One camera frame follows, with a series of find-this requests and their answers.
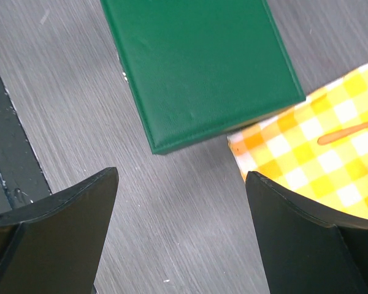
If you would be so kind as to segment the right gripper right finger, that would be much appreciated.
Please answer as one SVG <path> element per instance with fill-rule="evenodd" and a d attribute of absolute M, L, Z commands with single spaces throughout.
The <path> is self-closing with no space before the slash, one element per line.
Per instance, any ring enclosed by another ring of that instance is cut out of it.
<path fill-rule="evenodd" d="M 368 220 L 250 171 L 246 191 L 271 293 L 368 293 Z"/>

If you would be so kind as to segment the green jewelry box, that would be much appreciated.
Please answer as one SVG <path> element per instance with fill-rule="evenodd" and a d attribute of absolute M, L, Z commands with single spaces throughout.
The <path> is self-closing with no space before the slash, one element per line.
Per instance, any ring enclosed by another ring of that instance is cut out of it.
<path fill-rule="evenodd" d="M 167 154 L 305 94 L 266 1 L 102 1 L 150 149 Z"/>

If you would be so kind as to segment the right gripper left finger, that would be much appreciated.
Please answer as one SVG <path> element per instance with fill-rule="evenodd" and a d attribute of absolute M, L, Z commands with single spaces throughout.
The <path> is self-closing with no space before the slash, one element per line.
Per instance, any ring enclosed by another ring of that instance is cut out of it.
<path fill-rule="evenodd" d="M 94 293 L 118 182 L 108 167 L 0 214 L 0 293 Z"/>

